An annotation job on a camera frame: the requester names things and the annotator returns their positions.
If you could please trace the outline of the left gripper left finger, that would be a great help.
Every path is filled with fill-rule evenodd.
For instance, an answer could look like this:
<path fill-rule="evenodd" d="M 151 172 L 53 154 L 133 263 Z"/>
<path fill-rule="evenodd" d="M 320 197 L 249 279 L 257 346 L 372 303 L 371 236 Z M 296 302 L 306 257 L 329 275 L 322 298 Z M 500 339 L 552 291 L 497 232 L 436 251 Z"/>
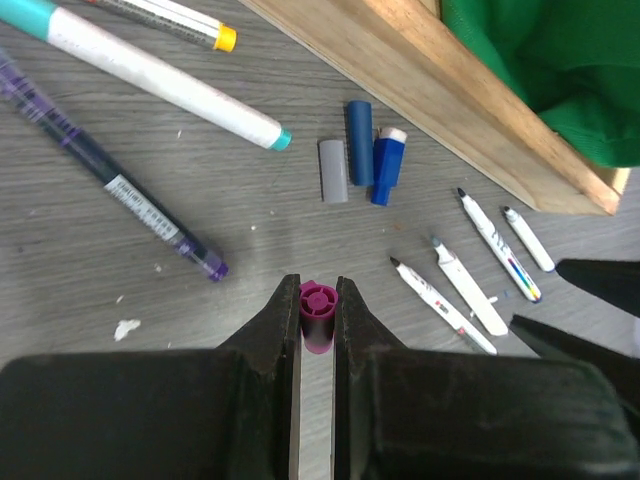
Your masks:
<path fill-rule="evenodd" d="M 213 349 L 32 355 L 1 371 L 5 479 L 294 479 L 300 278 Z"/>

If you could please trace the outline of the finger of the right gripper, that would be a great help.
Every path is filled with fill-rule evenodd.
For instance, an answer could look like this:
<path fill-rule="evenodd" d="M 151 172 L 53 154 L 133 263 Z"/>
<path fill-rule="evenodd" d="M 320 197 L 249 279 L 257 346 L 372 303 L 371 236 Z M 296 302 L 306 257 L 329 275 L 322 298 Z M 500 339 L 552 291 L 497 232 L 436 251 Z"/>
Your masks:
<path fill-rule="evenodd" d="M 577 288 L 639 316 L 639 262 L 563 259 L 556 272 Z"/>
<path fill-rule="evenodd" d="M 639 399 L 639 359 L 515 315 L 510 329 L 541 358 L 572 359 L 597 367 L 623 400 Z"/>

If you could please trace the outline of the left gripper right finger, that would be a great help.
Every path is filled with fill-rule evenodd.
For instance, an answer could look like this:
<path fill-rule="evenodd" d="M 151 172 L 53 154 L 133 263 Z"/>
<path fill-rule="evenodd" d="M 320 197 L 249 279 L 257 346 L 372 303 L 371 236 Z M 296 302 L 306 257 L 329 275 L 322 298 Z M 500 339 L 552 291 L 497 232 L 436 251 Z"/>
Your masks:
<path fill-rule="evenodd" d="M 340 278 L 337 479 L 635 479 L 639 399 L 590 363 L 406 347 Z"/>

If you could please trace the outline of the pink marker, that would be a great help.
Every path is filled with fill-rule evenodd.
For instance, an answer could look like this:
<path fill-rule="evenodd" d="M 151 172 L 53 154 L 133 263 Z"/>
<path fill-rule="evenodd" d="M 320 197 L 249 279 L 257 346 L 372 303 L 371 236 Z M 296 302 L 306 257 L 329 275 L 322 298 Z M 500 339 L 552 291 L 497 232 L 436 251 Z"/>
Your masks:
<path fill-rule="evenodd" d="M 497 348 L 430 283 L 395 257 L 390 256 L 389 260 L 400 278 L 459 336 L 470 341 L 485 354 L 498 355 Z"/>

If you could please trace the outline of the white marker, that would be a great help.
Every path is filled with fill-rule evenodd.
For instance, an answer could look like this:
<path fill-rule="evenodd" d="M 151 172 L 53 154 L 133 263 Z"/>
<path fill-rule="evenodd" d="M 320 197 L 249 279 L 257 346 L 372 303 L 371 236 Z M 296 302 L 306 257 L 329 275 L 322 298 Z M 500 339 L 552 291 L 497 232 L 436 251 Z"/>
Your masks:
<path fill-rule="evenodd" d="M 502 212 L 507 223 L 511 226 L 512 230 L 527 249 L 538 267 L 546 273 L 553 272 L 555 270 L 555 262 L 524 217 L 509 206 L 503 206 Z"/>

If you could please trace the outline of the grey cap marker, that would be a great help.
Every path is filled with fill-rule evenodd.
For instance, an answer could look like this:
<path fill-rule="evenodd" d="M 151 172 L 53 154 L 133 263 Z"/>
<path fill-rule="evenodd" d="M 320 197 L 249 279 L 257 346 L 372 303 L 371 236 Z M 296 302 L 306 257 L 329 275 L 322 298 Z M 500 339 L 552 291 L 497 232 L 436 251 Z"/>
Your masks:
<path fill-rule="evenodd" d="M 469 308 L 475 313 L 485 330 L 492 336 L 506 336 L 508 327 L 488 297 L 464 267 L 460 259 L 437 237 L 431 237 L 438 256 L 438 266 Z"/>

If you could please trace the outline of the magenta pen cap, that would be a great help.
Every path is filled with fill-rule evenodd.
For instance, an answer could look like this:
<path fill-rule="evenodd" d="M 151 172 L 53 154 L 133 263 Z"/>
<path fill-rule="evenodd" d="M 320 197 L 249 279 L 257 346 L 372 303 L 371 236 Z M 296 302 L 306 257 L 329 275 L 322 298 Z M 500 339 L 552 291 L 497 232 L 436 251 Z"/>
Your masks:
<path fill-rule="evenodd" d="M 305 347 L 311 353 L 321 355 L 331 349 L 338 302 L 333 287 L 312 280 L 300 285 L 300 325 Z"/>

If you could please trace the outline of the blue cap marker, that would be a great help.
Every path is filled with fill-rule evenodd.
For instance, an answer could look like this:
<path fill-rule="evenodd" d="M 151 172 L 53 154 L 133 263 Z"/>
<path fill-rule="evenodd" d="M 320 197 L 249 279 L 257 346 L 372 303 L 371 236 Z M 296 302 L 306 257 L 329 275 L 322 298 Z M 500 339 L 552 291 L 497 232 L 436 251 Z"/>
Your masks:
<path fill-rule="evenodd" d="M 462 188 L 457 188 L 457 194 L 461 200 L 463 209 L 474 224 L 476 230 L 521 293 L 532 303 L 540 302 L 542 300 L 541 290 L 519 262 L 494 223 L 487 217 L 479 204 Z"/>

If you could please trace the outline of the blue white eraser cap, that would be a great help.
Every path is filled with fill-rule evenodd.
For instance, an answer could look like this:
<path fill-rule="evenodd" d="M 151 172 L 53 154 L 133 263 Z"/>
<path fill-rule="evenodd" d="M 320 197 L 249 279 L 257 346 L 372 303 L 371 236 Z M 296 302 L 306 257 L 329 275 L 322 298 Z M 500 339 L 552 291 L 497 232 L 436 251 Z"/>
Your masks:
<path fill-rule="evenodd" d="M 387 206 L 397 186 L 408 134 L 395 127 L 379 131 L 373 143 L 374 185 L 371 202 Z"/>

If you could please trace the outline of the grey pen cap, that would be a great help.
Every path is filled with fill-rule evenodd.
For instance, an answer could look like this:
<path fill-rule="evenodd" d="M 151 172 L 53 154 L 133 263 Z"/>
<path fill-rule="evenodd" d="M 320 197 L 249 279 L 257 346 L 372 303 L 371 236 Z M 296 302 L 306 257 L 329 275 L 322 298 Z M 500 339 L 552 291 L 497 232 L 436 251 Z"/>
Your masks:
<path fill-rule="evenodd" d="M 325 203 L 348 201 L 348 172 L 342 140 L 327 139 L 318 144 L 322 198 Z"/>

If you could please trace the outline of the blue pen cap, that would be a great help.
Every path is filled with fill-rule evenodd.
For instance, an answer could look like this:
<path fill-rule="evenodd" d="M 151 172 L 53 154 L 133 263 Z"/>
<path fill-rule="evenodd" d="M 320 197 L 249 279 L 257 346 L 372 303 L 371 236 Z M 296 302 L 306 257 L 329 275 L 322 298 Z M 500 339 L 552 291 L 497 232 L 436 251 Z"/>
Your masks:
<path fill-rule="evenodd" d="M 374 167 L 371 104 L 361 100 L 348 102 L 346 123 L 352 182 L 356 186 L 372 186 Z"/>

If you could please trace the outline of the teal cap marker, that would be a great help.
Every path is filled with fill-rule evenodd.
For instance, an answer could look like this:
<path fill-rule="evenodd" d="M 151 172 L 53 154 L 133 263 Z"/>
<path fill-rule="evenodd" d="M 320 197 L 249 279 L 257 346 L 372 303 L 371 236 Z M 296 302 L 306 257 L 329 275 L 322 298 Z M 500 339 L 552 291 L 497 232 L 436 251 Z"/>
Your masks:
<path fill-rule="evenodd" d="M 291 143 L 271 117 L 51 1 L 3 1 L 1 21 L 255 145 Z"/>

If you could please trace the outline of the purple cap marker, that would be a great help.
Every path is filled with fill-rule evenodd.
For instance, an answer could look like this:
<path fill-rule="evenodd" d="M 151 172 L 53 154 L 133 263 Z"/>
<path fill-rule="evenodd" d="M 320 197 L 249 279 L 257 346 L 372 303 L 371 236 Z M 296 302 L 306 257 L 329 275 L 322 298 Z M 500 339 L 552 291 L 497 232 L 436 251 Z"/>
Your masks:
<path fill-rule="evenodd" d="M 8 53 L 1 53 L 1 99 L 85 167 L 103 189 L 181 257 L 211 281 L 222 280 L 228 265 L 156 198 L 136 182 L 89 133 L 74 123 Z"/>

